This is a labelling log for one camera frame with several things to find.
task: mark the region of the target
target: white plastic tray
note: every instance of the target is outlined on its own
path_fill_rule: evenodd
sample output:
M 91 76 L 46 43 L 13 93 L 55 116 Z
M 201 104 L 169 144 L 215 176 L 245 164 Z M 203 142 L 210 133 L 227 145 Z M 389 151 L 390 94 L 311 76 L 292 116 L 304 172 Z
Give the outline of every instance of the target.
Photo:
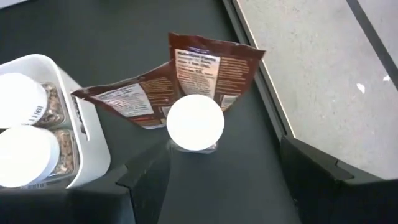
M 27 55 L 0 65 L 0 75 L 12 72 L 22 73 L 38 82 L 52 82 L 63 93 L 70 120 L 62 126 L 75 133 L 80 154 L 79 171 L 67 188 L 80 186 L 104 175 L 111 157 L 95 106 L 70 94 L 81 86 L 44 55 Z

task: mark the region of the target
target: white lid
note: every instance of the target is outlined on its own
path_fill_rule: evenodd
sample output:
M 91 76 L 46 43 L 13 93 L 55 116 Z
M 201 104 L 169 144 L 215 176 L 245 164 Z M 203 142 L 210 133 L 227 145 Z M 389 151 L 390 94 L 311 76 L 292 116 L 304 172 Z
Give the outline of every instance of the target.
M 224 130 L 224 115 L 216 102 L 203 95 L 179 99 L 167 115 L 167 131 L 186 150 L 199 151 L 217 143 Z
M 60 156 L 57 138 L 45 129 L 14 126 L 0 134 L 0 186 L 21 187 L 45 179 Z
M 34 124 L 47 109 L 47 94 L 33 79 L 20 73 L 0 75 L 0 128 Z

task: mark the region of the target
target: brown snack bag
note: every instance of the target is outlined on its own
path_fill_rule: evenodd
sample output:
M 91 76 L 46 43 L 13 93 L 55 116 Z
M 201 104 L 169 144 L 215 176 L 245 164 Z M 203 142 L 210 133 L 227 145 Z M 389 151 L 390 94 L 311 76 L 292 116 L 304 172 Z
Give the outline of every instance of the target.
M 265 53 L 244 44 L 171 33 L 169 48 L 182 91 L 209 96 L 223 111 L 250 87 Z
M 170 107 L 178 100 L 178 82 L 171 60 L 136 78 L 82 88 L 72 94 L 146 129 L 166 125 Z

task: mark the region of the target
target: gray floor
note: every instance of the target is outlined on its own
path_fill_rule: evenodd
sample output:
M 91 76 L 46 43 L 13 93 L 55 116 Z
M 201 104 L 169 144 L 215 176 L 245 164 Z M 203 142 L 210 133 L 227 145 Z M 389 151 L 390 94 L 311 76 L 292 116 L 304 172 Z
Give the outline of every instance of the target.
M 398 62 L 398 2 L 360 0 Z M 345 0 L 238 0 L 301 139 L 384 179 L 398 177 L 398 92 Z

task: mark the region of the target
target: white round object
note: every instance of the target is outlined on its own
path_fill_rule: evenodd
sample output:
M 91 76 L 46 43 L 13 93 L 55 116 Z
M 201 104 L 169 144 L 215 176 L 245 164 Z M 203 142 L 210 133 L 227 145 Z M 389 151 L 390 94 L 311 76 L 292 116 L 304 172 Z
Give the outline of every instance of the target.
M 167 115 L 167 131 L 180 147 L 199 151 L 217 143 L 224 130 L 224 114 L 211 98 L 188 95 L 179 99 Z
M 0 186 L 21 187 L 44 180 L 54 170 L 60 146 L 53 133 L 14 126 L 0 134 Z
M 0 75 L 0 128 L 32 125 L 47 109 L 45 89 L 21 73 Z

